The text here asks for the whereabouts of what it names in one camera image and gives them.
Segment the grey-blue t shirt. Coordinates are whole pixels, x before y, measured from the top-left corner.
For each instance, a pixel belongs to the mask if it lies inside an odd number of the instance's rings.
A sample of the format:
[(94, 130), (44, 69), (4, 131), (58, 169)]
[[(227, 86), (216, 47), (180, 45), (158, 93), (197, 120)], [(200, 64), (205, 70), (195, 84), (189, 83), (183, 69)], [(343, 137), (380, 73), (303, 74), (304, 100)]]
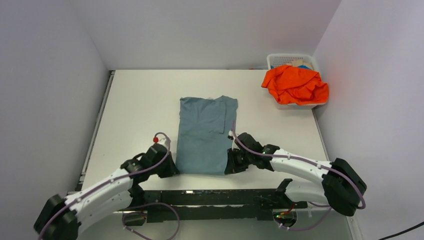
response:
[(177, 169), (182, 174), (224, 175), (237, 99), (224, 95), (215, 99), (182, 97), (179, 103)]

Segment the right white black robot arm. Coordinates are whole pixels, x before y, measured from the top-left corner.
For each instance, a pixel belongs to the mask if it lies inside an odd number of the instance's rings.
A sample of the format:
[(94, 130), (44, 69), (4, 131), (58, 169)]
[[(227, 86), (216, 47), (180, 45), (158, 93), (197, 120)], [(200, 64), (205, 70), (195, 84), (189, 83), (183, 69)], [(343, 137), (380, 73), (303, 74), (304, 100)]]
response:
[(366, 183), (342, 158), (334, 161), (313, 160), (290, 153), (277, 145), (261, 145), (250, 134), (229, 131), (232, 147), (227, 150), (226, 174), (246, 171), (249, 166), (281, 172), (301, 178), (283, 180), (275, 194), (276, 203), (287, 208), (298, 202), (331, 207), (351, 217), (366, 207)]

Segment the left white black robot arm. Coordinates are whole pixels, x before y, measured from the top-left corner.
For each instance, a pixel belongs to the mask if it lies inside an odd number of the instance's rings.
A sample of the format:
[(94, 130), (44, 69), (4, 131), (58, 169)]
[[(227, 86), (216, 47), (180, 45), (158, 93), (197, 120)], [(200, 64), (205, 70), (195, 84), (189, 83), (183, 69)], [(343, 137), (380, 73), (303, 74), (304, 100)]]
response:
[(168, 178), (177, 174), (170, 140), (154, 140), (147, 152), (126, 160), (96, 184), (65, 197), (50, 197), (33, 226), (38, 239), (75, 240), (88, 227), (116, 211), (143, 208), (147, 200), (139, 184), (151, 175)]

